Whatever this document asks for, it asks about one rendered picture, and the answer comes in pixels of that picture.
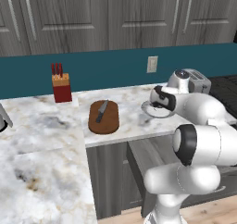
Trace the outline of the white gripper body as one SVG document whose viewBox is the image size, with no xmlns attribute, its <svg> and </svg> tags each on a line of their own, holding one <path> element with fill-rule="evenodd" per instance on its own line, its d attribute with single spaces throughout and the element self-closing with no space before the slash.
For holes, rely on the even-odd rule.
<svg viewBox="0 0 237 224">
<path fill-rule="evenodd" d="M 156 86 L 150 94 L 150 103 L 153 107 L 160 107 L 160 92 L 161 92 L 162 87 L 161 86 Z"/>
</svg>

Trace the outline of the brown wooden cutting board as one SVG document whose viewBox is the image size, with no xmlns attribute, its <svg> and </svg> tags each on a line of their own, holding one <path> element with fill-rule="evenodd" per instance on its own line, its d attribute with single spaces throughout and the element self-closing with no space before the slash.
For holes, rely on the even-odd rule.
<svg viewBox="0 0 237 224">
<path fill-rule="evenodd" d="M 96 119 L 99 115 L 99 108 L 104 100 L 95 101 L 90 106 L 88 128 L 95 134 L 111 134 L 119 128 L 119 107 L 113 101 L 108 101 L 106 110 L 99 123 Z"/>
</svg>

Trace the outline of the grey kitchen knife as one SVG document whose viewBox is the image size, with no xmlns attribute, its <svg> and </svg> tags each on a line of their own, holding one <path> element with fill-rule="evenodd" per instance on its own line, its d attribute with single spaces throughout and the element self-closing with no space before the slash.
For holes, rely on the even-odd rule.
<svg viewBox="0 0 237 224">
<path fill-rule="evenodd" d="M 107 104 L 108 104 L 108 100 L 105 100 L 105 102 L 98 109 L 98 117 L 96 118 L 96 121 L 95 121 L 96 123 L 100 123 L 100 121 L 106 111 Z"/>
</svg>

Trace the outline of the red knife block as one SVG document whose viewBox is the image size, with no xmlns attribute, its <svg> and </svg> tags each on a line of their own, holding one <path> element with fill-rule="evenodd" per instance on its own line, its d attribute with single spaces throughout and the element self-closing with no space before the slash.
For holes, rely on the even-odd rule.
<svg viewBox="0 0 237 224">
<path fill-rule="evenodd" d="M 70 102 L 72 100 L 68 73 L 64 73 L 63 77 L 53 76 L 52 85 L 55 101 L 57 103 Z"/>
</svg>

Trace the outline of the silver toaster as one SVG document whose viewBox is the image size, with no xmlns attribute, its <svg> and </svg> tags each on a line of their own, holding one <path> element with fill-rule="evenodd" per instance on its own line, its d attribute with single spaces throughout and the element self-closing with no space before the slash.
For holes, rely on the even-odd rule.
<svg viewBox="0 0 237 224">
<path fill-rule="evenodd" d="M 189 79 L 190 93 L 209 94 L 211 88 L 211 81 L 205 75 L 192 68 L 186 68 L 185 71 L 187 71 L 190 75 Z"/>
</svg>

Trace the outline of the black hob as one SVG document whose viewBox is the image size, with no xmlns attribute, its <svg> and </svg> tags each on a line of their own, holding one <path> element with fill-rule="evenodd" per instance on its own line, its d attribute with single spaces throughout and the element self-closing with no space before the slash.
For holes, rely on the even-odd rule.
<svg viewBox="0 0 237 224">
<path fill-rule="evenodd" d="M 209 94 L 217 98 L 237 118 L 237 74 L 210 78 Z"/>
</svg>

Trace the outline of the grey base cupboard door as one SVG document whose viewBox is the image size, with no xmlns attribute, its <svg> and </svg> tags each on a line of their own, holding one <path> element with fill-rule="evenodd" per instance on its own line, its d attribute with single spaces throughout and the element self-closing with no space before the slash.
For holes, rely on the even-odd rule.
<svg viewBox="0 0 237 224">
<path fill-rule="evenodd" d="M 120 215 L 123 210 L 142 204 L 127 148 L 128 143 L 124 142 L 86 149 L 98 219 Z"/>
</svg>

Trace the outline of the white and grey appliance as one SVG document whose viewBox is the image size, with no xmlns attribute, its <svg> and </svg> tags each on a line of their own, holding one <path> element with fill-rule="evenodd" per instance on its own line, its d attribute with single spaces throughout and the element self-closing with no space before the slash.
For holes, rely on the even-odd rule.
<svg viewBox="0 0 237 224">
<path fill-rule="evenodd" d="M 7 127 L 13 127 L 13 122 L 0 103 L 0 132 L 4 131 Z"/>
</svg>

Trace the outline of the white wall outlet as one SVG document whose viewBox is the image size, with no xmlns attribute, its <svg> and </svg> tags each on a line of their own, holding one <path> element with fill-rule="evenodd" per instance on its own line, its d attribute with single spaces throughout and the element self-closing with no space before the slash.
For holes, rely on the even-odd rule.
<svg viewBox="0 0 237 224">
<path fill-rule="evenodd" d="M 149 56 L 147 61 L 147 73 L 156 73 L 158 56 Z"/>
</svg>

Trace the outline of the grey wall cupboard door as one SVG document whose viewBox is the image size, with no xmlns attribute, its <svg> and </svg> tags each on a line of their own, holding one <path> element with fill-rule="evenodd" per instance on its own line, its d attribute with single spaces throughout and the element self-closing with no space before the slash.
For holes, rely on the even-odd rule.
<svg viewBox="0 0 237 224">
<path fill-rule="evenodd" d="M 30 0 L 37 41 L 33 40 L 26 0 L 20 0 L 34 55 L 105 51 L 107 0 Z"/>
<path fill-rule="evenodd" d="M 182 0 L 176 45 L 231 43 L 237 32 L 237 0 L 193 0 L 183 34 L 189 0 Z"/>
<path fill-rule="evenodd" d="M 176 0 L 108 0 L 109 49 L 174 46 L 180 16 L 178 11 L 172 34 L 175 4 Z"/>
<path fill-rule="evenodd" d="M 29 56 L 31 49 L 19 0 L 12 0 L 20 42 L 15 33 L 7 0 L 0 0 L 0 56 Z"/>
</svg>

